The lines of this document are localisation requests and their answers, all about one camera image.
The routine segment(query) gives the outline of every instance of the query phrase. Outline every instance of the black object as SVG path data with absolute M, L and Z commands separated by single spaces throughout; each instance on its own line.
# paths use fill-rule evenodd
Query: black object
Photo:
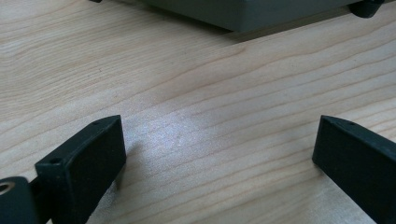
M 125 162 L 120 116 L 99 119 L 36 163 L 30 184 L 0 180 L 0 223 L 85 223 Z
M 361 18 L 372 18 L 385 0 L 364 0 L 350 5 L 350 11 Z
M 322 116 L 313 162 L 377 223 L 396 223 L 396 144 Z
M 229 30 L 245 32 L 293 21 L 351 5 L 363 18 L 372 17 L 383 0 L 140 0 Z

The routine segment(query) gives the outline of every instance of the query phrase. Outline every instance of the wood grain surface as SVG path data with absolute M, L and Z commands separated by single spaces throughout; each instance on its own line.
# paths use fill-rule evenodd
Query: wood grain surface
M 136 1 L 0 0 L 0 178 L 121 114 L 127 165 L 89 223 L 374 223 L 311 156 L 322 114 L 396 140 L 395 12 L 235 34 Z

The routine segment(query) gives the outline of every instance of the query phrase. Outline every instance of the wooden table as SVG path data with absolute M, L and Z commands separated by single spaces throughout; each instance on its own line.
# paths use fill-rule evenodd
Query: wooden table
M 395 2 L 259 35 L 135 1 L 0 5 L 0 178 L 121 114 L 127 166 L 89 223 L 373 223 L 311 156 L 322 114 L 396 140 Z

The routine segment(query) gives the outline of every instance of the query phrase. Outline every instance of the light wood tabletop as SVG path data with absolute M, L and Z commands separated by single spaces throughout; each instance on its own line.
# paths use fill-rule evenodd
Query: light wood tabletop
M 374 223 L 311 161 L 320 115 L 396 140 L 396 2 L 236 34 L 141 3 L 0 0 L 0 178 L 122 117 L 89 223 Z

